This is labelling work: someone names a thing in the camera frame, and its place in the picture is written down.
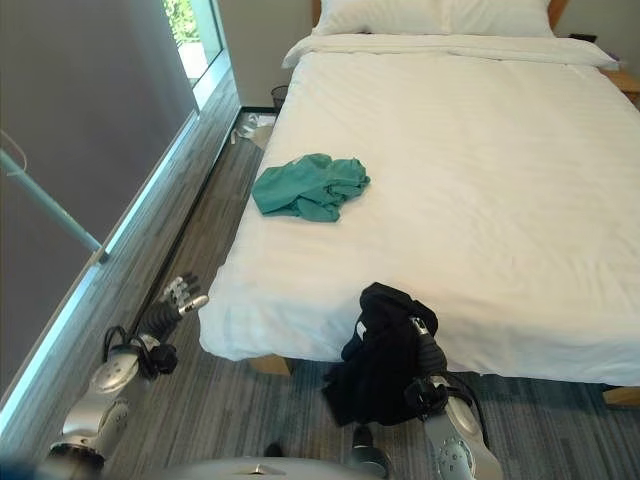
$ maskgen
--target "striped carpet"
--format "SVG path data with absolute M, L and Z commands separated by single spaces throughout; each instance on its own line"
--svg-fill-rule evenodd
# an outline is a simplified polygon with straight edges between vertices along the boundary
M 247 140 L 227 145 L 167 278 L 192 270 L 205 287 L 211 283 L 233 241 L 261 154 Z M 259 455 L 274 440 L 289 456 L 345 460 L 353 426 L 337 428 L 323 402 L 327 364 L 298 362 L 291 378 L 258 374 L 247 362 L 203 352 L 198 331 L 197 318 L 182 322 L 174 339 L 180 364 L 145 397 L 108 462 L 109 477 Z M 463 378 L 480 399 L 492 450 L 507 479 L 640 478 L 640 410 L 606 408 L 598 385 Z M 438 478 L 417 420 L 372 425 L 372 431 L 397 478 Z

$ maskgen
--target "trash bin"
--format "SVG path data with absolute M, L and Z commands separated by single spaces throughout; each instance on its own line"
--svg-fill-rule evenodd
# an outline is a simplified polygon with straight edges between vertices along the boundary
M 271 98 L 273 99 L 273 108 L 275 108 L 276 113 L 280 113 L 282 109 L 282 105 L 284 105 L 284 100 L 287 98 L 287 91 L 289 90 L 288 85 L 280 85 L 279 87 L 271 90 Z

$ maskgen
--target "metal rod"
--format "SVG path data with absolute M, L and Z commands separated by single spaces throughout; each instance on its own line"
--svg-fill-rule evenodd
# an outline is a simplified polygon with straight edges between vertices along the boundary
M 45 192 L 40 185 L 33 181 L 33 179 L 22 171 L 16 162 L 13 161 L 11 156 L 0 149 L 0 165 L 8 173 L 11 173 L 16 182 L 20 183 L 27 191 L 29 196 L 35 200 L 35 202 L 42 207 L 51 218 L 60 224 L 65 230 L 67 230 L 73 237 L 77 238 L 82 244 L 92 252 L 100 250 L 102 245 L 93 236 L 87 232 L 82 225 L 80 225 L 69 213 L 60 206 L 51 196 Z

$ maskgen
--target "white bedsheet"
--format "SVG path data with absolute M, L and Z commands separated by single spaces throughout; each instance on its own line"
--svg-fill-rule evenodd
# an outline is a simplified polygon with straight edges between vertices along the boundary
M 566 39 L 388 37 L 288 56 L 261 169 L 323 152 L 372 183 L 335 224 L 250 199 L 203 348 L 338 360 L 378 281 L 434 309 L 454 370 L 640 385 L 640 114 L 592 66 L 610 59 Z

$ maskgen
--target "bed leg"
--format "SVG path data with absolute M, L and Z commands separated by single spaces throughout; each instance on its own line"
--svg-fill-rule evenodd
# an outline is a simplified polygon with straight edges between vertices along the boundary
M 640 407 L 640 387 L 617 387 L 602 394 L 604 403 L 614 407 Z
M 267 355 L 266 357 L 250 358 L 251 366 L 260 373 L 271 373 L 273 375 L 291 376 L 293 362 L 289 358 L 278 355 Z

